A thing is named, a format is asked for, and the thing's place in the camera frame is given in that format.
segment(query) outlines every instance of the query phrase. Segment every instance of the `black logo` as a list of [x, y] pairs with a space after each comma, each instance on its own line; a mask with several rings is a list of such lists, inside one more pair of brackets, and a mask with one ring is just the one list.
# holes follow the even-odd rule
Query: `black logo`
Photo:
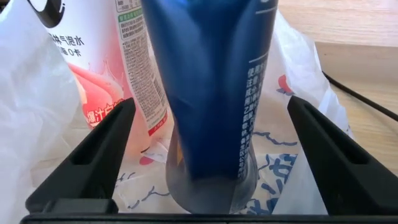
[[30, 0], [28, 1], [45, 27], [53, 28], [61, 22], [65, 12], [65, 4], [62, 4], [62, 0], [47, 0], [43, 11], [40, 12], [35, 9]]

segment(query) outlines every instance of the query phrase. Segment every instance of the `blue printed pattern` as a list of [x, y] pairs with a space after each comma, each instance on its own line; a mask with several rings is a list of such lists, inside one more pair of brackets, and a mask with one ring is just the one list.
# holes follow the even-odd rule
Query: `blue printed pattern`
[[253, 135], [258, 135], [258, 136], [262, 136], [265, 137], [267, 140], [269, 140], [270, 142], [272, 142], [274, 145], [276, 146], [296, 146], [297, 145], [297, 141], [295, 142], [280, 142], [274, 138], [271, 137], [271, 133], [270, 132], [259, 132], [259, 131], [255, 131], [253, 132]]
[[275, 208], [290, 171], [297, 158], [296, 154], [266, 154], [265, 162], [259, 161], [259, 182], [253, 198], [240, 214], [270, 215]]
[[158, 193], [158, 192], [155, 191], [155, 186], [152, 186], [151, 190], [148, 191], [148, 194], [143, 199], [137, 200], [134, 205], [128, 205], [127, 209], [133, 210], [133, 209], [137, 208], [138, 205], [140, 204], [140, 202], [145, 202], [152, 195], [158, 195], [158, 196], [161, 196], [161, 197], [167, 197], [167, 196], [170, 195], [170, 192], [167, 192], [167, 193], [164, 193], [164, 194]]
[[[289, 177], [296, 157], [296, 154], [258, 155], [257, 163], [259, 166], [259, 180], [257, 188], [252, 199], [247, 203], [246, 208], [239, 213], [248, 215], [270, 215], [274, 210], [278, 198], [280, 197], [284, 185]], [[119, 175], [117, 184], [135, 177], [135, 172], [123, 172]], [[154, 203], [153, 200], [148, 201], [148, 199], [152, 197], [158, 197], [158, 199], [165, 198], [166, 200], [170, 200], [170, 203], [172, 203], [173, 198], [170, 197], [170, 192], [168, 192], [167, 188], [162, 187], [161, 185], [150, 185], [146, 195], [141, 195], [138, 198], [129, 198], [128, 205], [126, 205], [127, 209], [130, 212], [134, 212], [138, 207], [140, 207], [142, 210], [151, 203]], [[173, 212], [180, 213], [183, 212], [183, 210], [176, 208], [176, 211]]]

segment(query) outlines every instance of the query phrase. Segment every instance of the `blue tube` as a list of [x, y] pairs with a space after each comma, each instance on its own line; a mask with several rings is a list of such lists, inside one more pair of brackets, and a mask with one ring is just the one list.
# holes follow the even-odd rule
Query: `blue tube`
[[143, 0], [175, 130], [173, 198], [193, 213], [243, 208], [257, 182], [251, 134], [277, 0]]

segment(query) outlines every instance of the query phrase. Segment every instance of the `wooden table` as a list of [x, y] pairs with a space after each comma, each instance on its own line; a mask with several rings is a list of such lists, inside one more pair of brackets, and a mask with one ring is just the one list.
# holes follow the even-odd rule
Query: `wooden table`
[[[279, 0], [279, 9], [315, 40], [327, 74], [398, 113], [398, 1]], [[398, 175], [398, 123], [334, 90], [356, 141]]]

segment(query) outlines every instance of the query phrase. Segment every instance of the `nutrition label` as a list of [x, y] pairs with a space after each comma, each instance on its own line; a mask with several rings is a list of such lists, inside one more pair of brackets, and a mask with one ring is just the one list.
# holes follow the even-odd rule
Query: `nutrition label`
[[160, 128], [159, 124], [164, 123], [167, 113], [165, 92], [154, 74], [149, 57], [142, 8], [135, 7], [130, 11], [119, 13], [117, 21], [127, 79], [132, 94], [146, 117], [149, 134], [151, 134]]
[[244, 100], [244, 112], [241, 135], [241, 148], [239, 151], [239, 171], [238, 178], [244, 177], [246, 173], [246, 160], [250, 149], [250, 139], [254, 129], [257, 106], [262, 88], [262, 80], [266, 62], [264, 60], [250, 61], [251, 67], [248, 70], [248, 80], [246, 82], [246, 94]]
[[135, 7], [140, 7], [140, 0], [115, 0], [117, 12], [124, 12]]

